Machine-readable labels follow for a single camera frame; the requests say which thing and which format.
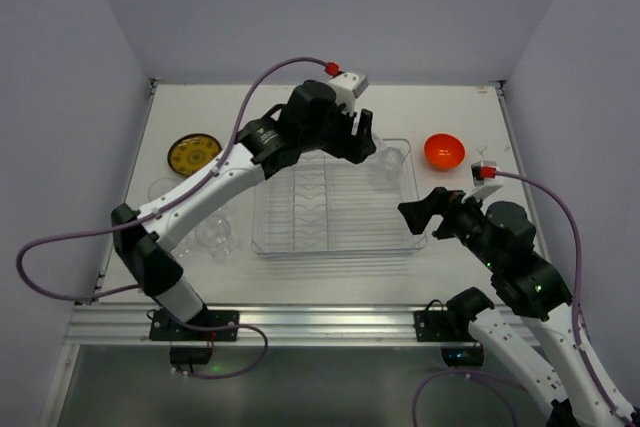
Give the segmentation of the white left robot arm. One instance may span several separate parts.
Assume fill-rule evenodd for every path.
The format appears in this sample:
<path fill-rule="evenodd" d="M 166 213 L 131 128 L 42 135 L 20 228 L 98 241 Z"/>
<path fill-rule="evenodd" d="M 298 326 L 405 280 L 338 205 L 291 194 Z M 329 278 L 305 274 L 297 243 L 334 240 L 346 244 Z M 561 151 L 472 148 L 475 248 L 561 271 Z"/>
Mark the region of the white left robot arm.
<path fill-rule="evenodd" d="M 174 320 L 203 326 L 205 303 L 172 250 L 228 201 L 295 165 L 304 153 L 363 163 L 375 151 L 373 114 L 355 109 L 367 87 L 367 78 L 352 72 L 328 82 L 307 80 L 275 106 L 277 118 L 247 122 L 224 153 L 171 191 L 137 209 L 116 207 L 114 248 L 144 294 Z"/>

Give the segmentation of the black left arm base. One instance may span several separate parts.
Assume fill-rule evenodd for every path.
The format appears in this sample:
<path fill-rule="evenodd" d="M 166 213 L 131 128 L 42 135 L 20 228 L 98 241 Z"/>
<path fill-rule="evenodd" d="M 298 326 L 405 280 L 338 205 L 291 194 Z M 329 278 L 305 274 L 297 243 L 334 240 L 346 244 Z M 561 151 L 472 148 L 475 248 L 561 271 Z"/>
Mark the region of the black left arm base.
<path fill-rule="evenodd" d="M 151 320 L 148 338 L 161 342 L 235 342 L 238 337 L 239 312 L 235 310 L 207 311 L 197 325 L 208 331 L 188 329 L 176 323 L 165 309 L 156 309 Z"/>

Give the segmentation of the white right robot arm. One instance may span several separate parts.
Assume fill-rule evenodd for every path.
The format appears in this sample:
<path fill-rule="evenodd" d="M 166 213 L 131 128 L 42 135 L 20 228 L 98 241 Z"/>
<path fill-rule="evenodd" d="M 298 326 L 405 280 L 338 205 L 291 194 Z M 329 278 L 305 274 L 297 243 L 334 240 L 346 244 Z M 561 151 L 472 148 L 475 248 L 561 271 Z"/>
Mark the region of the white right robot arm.
<path fill-rule="evenodd" d="M 476 287 L 446 302 L 444 323 L 452 334 L 467 335 L 492 351 L 547 415 L 548 425 L 638 425 L 638 409 L 605 372 L 574 315 L 576 296 L 535 252 L 536 228 L 523 207 L 498 201 L 484 208 L 461 191 L 437 187 L 398 210 L 414 234 L 423 233 L 432 217 L 441 217 L 434 238 L 458 240 L 489 269 L 497 296 L 522 319 L 538 348 L 523 340 Z"/>

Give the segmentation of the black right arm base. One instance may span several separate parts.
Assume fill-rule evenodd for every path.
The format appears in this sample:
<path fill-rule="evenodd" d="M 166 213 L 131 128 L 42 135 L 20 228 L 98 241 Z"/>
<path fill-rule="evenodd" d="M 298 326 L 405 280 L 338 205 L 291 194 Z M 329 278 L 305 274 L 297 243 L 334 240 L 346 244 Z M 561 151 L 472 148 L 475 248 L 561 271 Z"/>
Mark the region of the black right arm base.
<path fill-rule="evenodd" d="M 413 319 L 415 336 L 419 343 L 455 340 L 452 317 L 439 299 L 434 299 L 423 309 L 414 311 Z"/>

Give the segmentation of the orange plastic bowl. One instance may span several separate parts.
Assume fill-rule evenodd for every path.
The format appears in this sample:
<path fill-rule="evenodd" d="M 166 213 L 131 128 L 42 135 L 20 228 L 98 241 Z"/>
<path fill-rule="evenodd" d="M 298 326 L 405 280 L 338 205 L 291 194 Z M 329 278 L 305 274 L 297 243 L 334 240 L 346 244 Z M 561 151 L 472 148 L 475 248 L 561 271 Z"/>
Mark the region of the orange plastic bowl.
<path fill-rule="evenodd" d="M 426 162 L 432 168 L 441 171 L 459 167 L 466 157 L 463 143 L 447 133 L 437 133 L 427 138 L 423 152 Z"/>

